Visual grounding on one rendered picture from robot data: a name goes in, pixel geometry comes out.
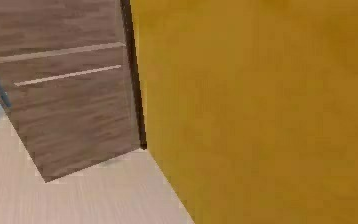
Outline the brown wooden chest of drawers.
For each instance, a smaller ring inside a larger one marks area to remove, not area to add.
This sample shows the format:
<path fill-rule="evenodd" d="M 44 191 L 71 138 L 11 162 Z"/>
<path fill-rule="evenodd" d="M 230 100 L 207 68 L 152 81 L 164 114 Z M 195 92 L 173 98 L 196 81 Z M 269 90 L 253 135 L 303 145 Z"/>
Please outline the brown wooden chest of drawers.
<path fill-rule="evenodd" d="M 0 0 L 0 109 L 47 182 L 146 148 L 130 0 Z"/>

